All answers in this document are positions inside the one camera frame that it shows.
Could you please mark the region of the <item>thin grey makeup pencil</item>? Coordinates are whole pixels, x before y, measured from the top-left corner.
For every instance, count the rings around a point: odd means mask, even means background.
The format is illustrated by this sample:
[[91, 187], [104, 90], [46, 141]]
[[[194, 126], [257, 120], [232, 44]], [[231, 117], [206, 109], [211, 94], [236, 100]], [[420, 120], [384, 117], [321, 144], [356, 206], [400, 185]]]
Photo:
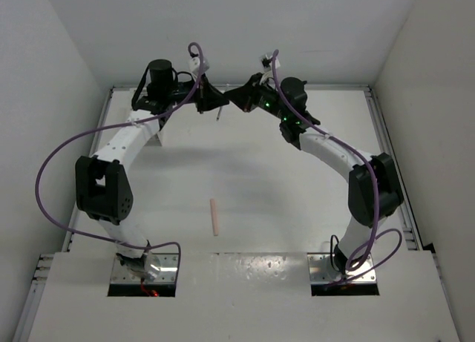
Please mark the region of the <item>thin grey makeup pencil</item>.
[[[222, 92], [225, 93], [229, 89], [230, 89], [230, 84], [227, 83], [226, 86], [224, 88], [222, 88], [222, 90], [223, 90]], [[222, 112], [223, 112], [223, 106], [220, 106], [219, 109], [218, 109], [218, 112], [217, 112], [216, 122], [218, 122], [220, 120]]]

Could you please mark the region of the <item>pink makeup stick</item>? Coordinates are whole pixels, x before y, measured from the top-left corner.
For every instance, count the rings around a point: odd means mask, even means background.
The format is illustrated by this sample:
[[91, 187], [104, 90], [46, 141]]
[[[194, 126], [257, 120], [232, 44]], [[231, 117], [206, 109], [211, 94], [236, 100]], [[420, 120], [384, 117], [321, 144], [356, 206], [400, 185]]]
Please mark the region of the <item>pink makeup stick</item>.
[[210, 212], [212, 219], [212, 231], [213, 235], [217, 237], [219, 235], [219, 222], [217, 218], [217, 206], [214, 198], [210, 199]]

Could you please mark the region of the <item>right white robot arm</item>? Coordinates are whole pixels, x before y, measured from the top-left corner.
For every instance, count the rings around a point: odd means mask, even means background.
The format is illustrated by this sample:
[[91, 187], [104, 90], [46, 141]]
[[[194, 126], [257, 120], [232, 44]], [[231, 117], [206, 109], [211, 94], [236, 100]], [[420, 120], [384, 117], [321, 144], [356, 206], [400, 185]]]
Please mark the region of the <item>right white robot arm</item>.
[[262, 73], [238, 88], [227, 90], [226, 99], [244, 112], [260, 108], [280, 120], [282, 137], [298, 150], [313, 155], [348, 184], [350, 222], [340, 240], [330, 241], [327, 272], [331, 279], [358, 269], [369, 256], [379, 229], [403, 203], [402, 187], [393, 158], [361, 152], [328, 131], [307, 110], [306, 83], [287, 77], [276, 85]]

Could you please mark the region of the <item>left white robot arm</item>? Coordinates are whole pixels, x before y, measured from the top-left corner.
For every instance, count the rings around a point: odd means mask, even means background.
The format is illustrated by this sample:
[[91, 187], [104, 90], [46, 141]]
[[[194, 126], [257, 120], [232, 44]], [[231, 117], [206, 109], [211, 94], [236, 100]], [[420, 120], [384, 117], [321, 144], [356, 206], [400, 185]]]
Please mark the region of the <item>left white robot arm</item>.
[[189, 60], [190, 80], [179, 82], [179, 73], [166, 59], [150, 62], [134, 92], [126, 125], [90, 157], [75, 164], [76, 204], [97, 221], [115, 242], [122, 266], [142, 279], [160, 271], [151, 256], [151, 244], [136, 223], [128, 219], [134, 195], [127, 173], [143, 147], [161, 130], [179, 104], [194, 103], [199, 112], [211, 111], [228, 100], [206, 78], [207, 59]]

